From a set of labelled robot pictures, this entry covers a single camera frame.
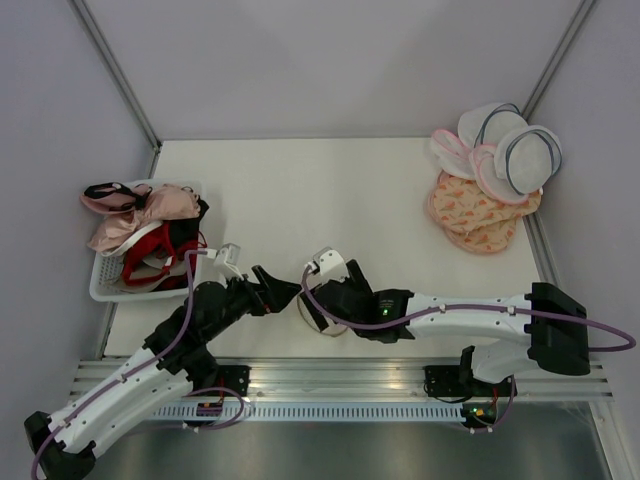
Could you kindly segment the round beige mesh laundry bag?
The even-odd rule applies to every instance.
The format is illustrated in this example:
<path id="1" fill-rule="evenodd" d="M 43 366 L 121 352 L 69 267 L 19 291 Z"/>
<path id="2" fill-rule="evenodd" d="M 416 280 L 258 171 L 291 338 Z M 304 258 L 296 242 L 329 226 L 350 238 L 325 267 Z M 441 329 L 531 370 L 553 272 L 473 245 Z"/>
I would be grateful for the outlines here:
<path id="1" fill-rule="evenodd" d="M 305 293 L 297 297 L 297 308 L 306 324 L 320 335 L 339 337 L 347 331 L 347 327 L 328 319 L 321 314 L 310 302 Z"/>

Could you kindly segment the pink satin bra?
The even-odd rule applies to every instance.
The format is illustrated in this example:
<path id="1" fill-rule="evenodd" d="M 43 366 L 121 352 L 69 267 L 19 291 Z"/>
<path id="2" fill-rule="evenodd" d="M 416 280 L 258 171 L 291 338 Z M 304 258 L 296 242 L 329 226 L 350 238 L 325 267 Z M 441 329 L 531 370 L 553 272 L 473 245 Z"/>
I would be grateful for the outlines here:
<path id="1" fill-rule="evenodd" d="M 88 242 L 98 254 L 117 248 L 136 230 L 150 222 L 194 218 L 199 213 L 200 196 L 190 187 L 175 184 L 151 186 L 152 192 L 140 210 L 104 217 Z"/>

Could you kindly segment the pink black item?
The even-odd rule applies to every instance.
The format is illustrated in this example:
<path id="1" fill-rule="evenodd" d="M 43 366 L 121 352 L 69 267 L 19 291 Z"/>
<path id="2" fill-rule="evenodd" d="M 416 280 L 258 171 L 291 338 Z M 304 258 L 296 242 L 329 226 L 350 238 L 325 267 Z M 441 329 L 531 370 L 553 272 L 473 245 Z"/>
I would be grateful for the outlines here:
<path id="1" fill-rule="evenodd" d="M 120 182 L 107 182 L 87 187 L 80 201 L 89 210 L 109 216 L 144 208 L 151 192 L 148 184 L 129 187 Z"/>

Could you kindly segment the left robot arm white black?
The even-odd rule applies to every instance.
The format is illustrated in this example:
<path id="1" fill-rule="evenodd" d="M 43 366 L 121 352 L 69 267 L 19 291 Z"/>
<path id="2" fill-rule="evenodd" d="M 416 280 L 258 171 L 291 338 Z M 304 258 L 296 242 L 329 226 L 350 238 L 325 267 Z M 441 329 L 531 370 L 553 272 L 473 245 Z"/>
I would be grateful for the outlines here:
<path id="1" fill-rule="evenodd" d="M 143 345 L 96 387 L 54 413 L 36 411 L 24 422 L 34 479 L 83 479 L 118 440 L 163 405 L 218 384 L 218 363 L 208 344 L 249 315 L 279 313 L 299 294 L 296 283 L 262 267 L 244 276 L 207 281 L 161 322 Z"/>

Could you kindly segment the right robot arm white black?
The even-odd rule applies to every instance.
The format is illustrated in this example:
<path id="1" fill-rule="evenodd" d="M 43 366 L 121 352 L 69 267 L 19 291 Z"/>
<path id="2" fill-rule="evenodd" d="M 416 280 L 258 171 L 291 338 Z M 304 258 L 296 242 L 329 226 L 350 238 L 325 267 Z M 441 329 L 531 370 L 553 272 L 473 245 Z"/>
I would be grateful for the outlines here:
<path id="1" fill-rule="evenodd" d="M 344 326 L 357 336 L 382 344 L 432 337 L 479 337 L 456 369 L 455 395 L 486 395 L 493 386 L 535 369 L 569 377 L 591 370 L 585 308 L 556 286 L 534 282 L 528 293 L 489 300 L 446 299 L 410 290 L 373 291 L 359 264 L 345 265 L 346 275 L 320 277 L 305 285 L 301 300 L 314 326 Z"/>

